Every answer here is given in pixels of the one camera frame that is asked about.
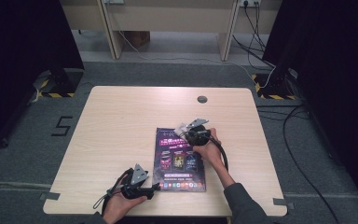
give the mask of poster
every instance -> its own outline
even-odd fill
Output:
[[[165,191],[204,192],[205,170],[200,154],[173,130],[157,128],[153,184],[159,182]]]

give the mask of wearable hand device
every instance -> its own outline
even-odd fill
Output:
[[[109,200],[117,193],[122,193],[127,199],[135,199],[142,196],[146,196],[148,200],[152,199],[154,191],[160,190],[160,186],[159,183],[156,183],[152,185],[151,188],[141,188],[143,183],[149,177],[147,173],[148,172],[144,171],[139,164],[135,164],[135,168],[130,168],[125,171],[121,177],[118,178],[116,184],[112,188],[108,189],[106,194],[94,204],[93,208],[96,209],[103,201],[104,212]]]
[[[204,123],[209,122],[207,119],[195,119],[189,124],[184,124],[175,129],[174,132],[180,136],[182,139],[186,140],[192,147],[193,146],[205,146],[209,141],[213,142],[222,153],[223,161],[225,167],[228,170],[228,161],[225,150],[222,148],[222,145],[216,141],[216,139],[211,136],[211,131],[206,130],[203,126]]]

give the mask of sleeve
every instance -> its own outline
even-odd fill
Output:
[[[100,213],[96,212],[83,224],[106,224],[106,222],[103,220]]]
[[[225,191],[234,224],[271,224],[263,208],[255,202],[240,183],[228,186]]]

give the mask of magazine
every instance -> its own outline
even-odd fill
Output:
[[[173,130],[157,128],[153,184],[165,191],[206,191],[200,154]]]

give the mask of power outlet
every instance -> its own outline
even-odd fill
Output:
[[[241,4],[240,7],[243,7],[243,3],[246,0],[241,0]],[[256,7],[256,4],[258,3],[258,5],[260,6],[261,4],[261,0],[247,0],[248,1],[248,7]]]

